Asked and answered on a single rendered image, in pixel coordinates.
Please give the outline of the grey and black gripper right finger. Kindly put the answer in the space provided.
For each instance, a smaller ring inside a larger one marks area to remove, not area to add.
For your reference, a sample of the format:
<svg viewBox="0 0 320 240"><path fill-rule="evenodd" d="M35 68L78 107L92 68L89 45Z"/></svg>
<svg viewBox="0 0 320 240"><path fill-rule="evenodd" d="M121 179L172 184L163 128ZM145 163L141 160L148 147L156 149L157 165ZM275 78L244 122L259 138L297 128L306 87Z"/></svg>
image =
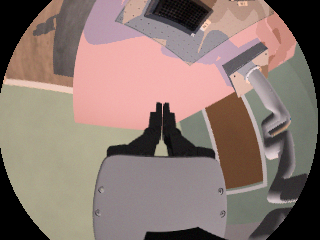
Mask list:
<svg viewBox="0 0 320 240"><path fill-rule="evenodd" d="M182 136L181 131L176 128L175 113L170 112L167 102L163 103L162 141L167 145L168 156L208 156L215 159L213 149L196 147Z"/></svg>

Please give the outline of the beige label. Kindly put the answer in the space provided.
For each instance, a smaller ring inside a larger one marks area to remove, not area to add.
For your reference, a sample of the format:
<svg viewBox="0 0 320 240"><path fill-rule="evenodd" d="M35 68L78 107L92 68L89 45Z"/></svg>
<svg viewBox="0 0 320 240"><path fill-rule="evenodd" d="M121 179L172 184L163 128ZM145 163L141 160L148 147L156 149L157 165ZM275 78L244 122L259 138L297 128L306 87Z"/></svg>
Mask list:
<svg viewBox="0 0 320 240"><path fill-rule="evenodd" d="M247 1L238 1L238 6L248 6Z"/></svg>
<svg viewBox="0 0 320 240"><path fill-rule="evenodd" d="M206 22L202 25L202 27L200 28L202 31L204 31L208 25L210 24L211 22L207 19Z"/></svg>

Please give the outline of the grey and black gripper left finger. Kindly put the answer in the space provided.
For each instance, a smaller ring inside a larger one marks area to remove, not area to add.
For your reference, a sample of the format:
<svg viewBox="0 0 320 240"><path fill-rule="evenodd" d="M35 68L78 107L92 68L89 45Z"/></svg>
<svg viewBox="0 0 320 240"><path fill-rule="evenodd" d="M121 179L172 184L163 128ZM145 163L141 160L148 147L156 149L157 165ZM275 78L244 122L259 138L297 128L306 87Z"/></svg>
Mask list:
<svg viewBox="0 0 320 240"><path fill-rule="evenodd" d="M156 115L155 115L156 113ZM128 145L114 145L107 149L107 156L113 154L132 154L154 156L156 145L161 140L162 132L162 103L156 102L156 112L150 112L149 126L143 134Z"/></svg>

